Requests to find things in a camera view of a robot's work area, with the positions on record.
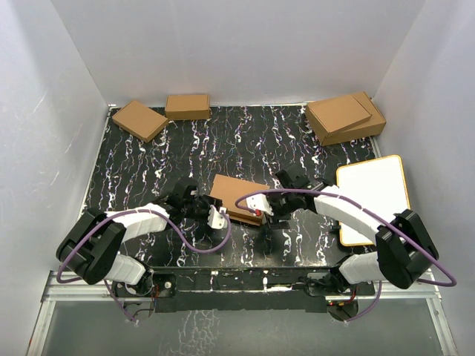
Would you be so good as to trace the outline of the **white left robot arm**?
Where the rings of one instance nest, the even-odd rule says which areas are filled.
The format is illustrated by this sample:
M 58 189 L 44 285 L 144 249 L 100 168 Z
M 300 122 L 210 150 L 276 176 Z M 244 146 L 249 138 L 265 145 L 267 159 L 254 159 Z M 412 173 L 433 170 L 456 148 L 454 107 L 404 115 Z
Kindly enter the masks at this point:
M 124 211 L 85 210 L 56 250 L 60 261 L 56 280 L 66 284 L 79 280 L 89 285 L 109 280 L 127 284 L 138 296 L 153 287 L 151 271 L 145 263 L 119 252 L 123 243 L 142 235 L 173 229 L 194 220 L 214 230 L 229 229 L 222 200 L 200 194 L 196 180 L 178 179 L 174 187 L 152 202 Z

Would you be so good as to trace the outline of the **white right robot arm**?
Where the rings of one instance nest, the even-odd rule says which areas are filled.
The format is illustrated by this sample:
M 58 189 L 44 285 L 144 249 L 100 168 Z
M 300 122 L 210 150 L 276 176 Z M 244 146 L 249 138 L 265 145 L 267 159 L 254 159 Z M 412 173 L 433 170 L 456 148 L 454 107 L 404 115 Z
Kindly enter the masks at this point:
M 410 209 L 383 218 L 349 198 L 337 185 L 324 179 L 310 182 L 306 176 L 277 174 L 281 188 L 264 193 L 260 210 L 271 225 L 281 225 L 297 210 L 330 217 L 366 237 L 374 252 L 353 254 L 343 259 L 331 275 L 331 286 L 348 294 L 358 283 L 386 280 L 408 289 L 439 259 L 421 217 Z

